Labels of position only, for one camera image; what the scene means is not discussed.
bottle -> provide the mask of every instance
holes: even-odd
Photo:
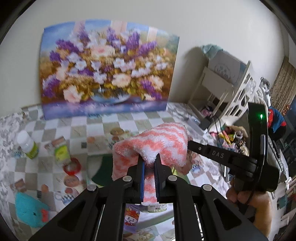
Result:
[[[17,142],[28,158],[33,159],[37,156],[38,146],[25,130],[18,133]]]

floral painting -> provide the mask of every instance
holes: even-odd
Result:
[[[67,22],[44,29],[45,119],[165,110],[179,37],[136,23]]]

pink and white cloth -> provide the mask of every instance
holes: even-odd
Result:
[[[116,180],[127,174],[128,168],[138,162],[139,154],[145,162],[145,183],[143,205],[157,203],[153,163],[160,154],[164,165],[175,167],[182,174],[187,174],[191,159],[187,158],[188,136],[186,128],[180,123],[163,123],[141,134],[117,142],[113,146],[113,173]]]

brown curtain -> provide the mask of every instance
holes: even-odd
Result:
[[[279,74],[270,89],[271,105],[284,113],[296,94],[296,69],[284,58]]]

dark green object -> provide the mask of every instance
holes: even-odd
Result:
[[[93,176],[92,181],[100,186],[107,186],[113,180],[111,178],[113,170],[112,155],[104,155],[102,157],[102,165],[97,173]]]

